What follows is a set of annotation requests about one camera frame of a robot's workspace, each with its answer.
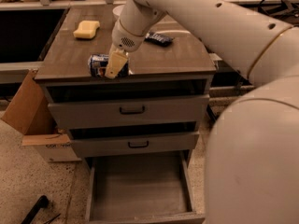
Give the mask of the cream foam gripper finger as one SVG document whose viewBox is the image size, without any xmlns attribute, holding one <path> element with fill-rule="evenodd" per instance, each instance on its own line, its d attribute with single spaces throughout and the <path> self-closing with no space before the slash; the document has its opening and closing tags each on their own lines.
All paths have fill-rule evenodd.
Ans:
<svg viewBox="0 0 299 224">
<path fill-rule="evenodd" d="M 119 49 L 114 45 L 111 45 L 109 54 L 108 54 L 108 64 L 106 67 L 105 77 L 115 78 L 120 70 L 128 62 L 128 55 L 123 49 Z"/>
</svg>

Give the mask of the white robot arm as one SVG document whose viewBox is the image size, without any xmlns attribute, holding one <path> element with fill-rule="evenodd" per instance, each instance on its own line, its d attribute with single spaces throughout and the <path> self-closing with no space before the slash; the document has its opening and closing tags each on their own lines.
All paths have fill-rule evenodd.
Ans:
<svg viewBox="0 0 299 224">
<path fill-rule="evenodd" d="M 126 0 L 112 32 L 113 72 L 164 16 L 253 87 L 209 133 L 204 224 L 299 224 L 297 27 L 223 0 Z"/>
</svg>

